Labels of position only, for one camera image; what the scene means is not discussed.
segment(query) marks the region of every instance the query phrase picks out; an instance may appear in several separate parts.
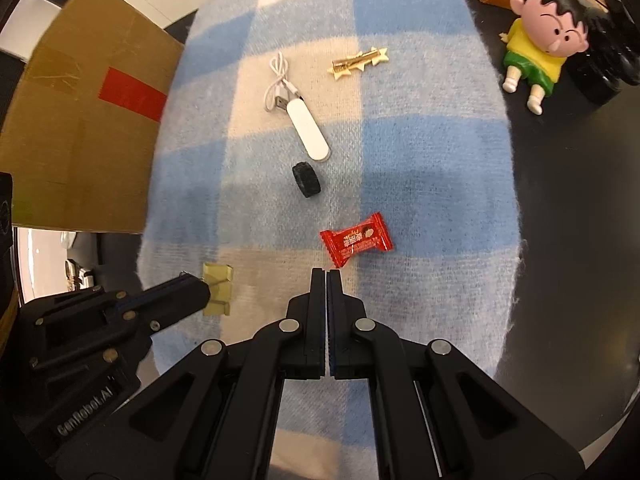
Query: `yellow shirt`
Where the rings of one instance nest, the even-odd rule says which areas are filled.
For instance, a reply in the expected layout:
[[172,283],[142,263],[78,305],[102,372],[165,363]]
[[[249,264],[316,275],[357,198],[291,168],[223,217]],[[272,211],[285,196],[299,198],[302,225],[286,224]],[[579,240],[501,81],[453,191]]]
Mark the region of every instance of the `yellow shirt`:
[[509,43],[507,50],[511,50],[522,57],[526,57],[530,62],[542,70],[552,82],[557,83],[560,77],[560,69],[566,61],[565,57],[556,57],[546,52],[542,52],[536,47],[522,28],[522,19],[518,18],[513,22],[508,33]]

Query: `black rubber wheel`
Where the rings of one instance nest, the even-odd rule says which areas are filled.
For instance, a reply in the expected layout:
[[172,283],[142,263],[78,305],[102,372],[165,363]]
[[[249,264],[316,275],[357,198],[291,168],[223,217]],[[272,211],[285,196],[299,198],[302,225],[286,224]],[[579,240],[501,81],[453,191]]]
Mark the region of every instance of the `black rubber wheel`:
[[293,168],[296,184],[307,198],[320,193],[320,181],[316,172],[308,162],[299,162]]

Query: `red wrapped candy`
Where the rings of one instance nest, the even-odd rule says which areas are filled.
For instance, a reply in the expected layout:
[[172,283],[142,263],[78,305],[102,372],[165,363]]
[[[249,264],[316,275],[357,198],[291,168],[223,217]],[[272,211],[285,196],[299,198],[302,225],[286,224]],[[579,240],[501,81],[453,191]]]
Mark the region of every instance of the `red wrapped candy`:
[[368,251],[372,247],[381,251],[394,248],[385,221],[379,212],[343,231],[322,231],[320,237],[338,268],[354,254]]

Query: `star hair clip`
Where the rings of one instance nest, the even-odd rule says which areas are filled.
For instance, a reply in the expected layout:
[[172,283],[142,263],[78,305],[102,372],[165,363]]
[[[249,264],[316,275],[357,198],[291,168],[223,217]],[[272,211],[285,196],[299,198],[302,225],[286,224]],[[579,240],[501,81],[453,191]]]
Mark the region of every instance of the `star hair clip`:
[[386,48],[372,47],[368,52],[359,52],[355,56],[347,56],[344,59],[332,61],[331,68],[327,69],[329,74],[333,74],[336,80],[343,75],[351,75],[351,70],[357,68],[364,72],[364,67],[371,63],[376,66],[381,61],[389,61],[386,56]]

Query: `blue and white checkered cloth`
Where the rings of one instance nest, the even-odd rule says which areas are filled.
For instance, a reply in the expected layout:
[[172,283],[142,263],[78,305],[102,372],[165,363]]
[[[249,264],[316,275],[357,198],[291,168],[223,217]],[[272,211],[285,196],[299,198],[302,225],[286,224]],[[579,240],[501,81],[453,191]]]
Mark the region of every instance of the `blue and white checkered cloth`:
[[[389,62],[338,81],[332,59],[388,47]],[[306,153],[262,108],[278,50],[332,154],[322,193],[291,173]],[[191,29],[162,117],[139,259],[143,285],[204,261],[234,268],[229,317],[194,314],[155,336],[165,371],[200,341],[231,344],[284,317],[318,233],[381,211],[395,251],[359,254],[345,291],[403,338],[450,340],[493,373],[518,263],[509,123],[464,0],[217,0]],[[313,479],[376,477],[367,386],[289,381],[272,464]]]

